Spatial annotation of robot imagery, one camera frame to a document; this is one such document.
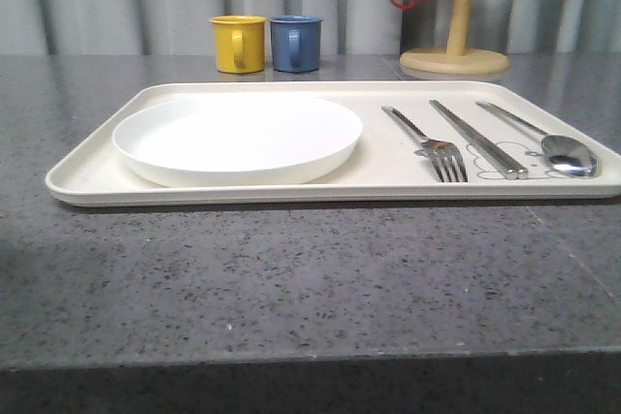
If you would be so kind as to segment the cream rabbit serving tray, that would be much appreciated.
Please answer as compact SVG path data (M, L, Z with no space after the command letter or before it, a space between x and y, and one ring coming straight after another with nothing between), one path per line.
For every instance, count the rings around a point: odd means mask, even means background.
M47 174L82 207L603 198L620 157L480 81L172 83Z

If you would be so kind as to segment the yellow enamel mug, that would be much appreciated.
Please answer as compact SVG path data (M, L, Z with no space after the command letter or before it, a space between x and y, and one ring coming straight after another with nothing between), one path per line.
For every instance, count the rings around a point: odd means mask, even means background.
M215 64L219 72L251 74L265 67L264 16L214 16Z

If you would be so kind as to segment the wooden mug tree stand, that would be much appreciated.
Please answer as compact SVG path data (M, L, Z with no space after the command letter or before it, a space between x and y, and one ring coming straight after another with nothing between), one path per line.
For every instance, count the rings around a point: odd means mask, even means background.
M489 75L509 68L506 55L467 46L473 0L453 0L446 46L413 48L403 52L400 64L409 70L444 75Z

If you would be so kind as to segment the silver metal spoon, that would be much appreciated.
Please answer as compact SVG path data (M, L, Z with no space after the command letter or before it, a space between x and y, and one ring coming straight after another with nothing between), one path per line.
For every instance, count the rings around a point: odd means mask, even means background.
M586 144L574 138L550 134L533 123L490 102L476 104L500 118L512 120L541 136L540 148L547 166L572 177L596 177L600 174L600 159Z

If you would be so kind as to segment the blue enamel mug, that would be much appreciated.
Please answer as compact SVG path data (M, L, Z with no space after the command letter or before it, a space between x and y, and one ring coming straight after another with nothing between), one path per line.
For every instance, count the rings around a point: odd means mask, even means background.
M269 23L272 65L276 71L306 73L319 68L320 16L272 16Z

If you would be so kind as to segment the silver metal fork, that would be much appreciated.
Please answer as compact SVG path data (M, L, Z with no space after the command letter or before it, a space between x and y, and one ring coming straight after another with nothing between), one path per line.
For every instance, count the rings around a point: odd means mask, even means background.
M462 154L454 143L429 138L401 111L394 107L382 106L381 109L414 136L431 162L440 182L469 181Z

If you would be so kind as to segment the white round plate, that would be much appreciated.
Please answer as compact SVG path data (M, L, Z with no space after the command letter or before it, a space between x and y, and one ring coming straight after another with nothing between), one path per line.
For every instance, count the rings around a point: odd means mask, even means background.
M325 99L220 93L138 111L113 143L137 175L167 187L297 184L340 167L362 132L356 113Z

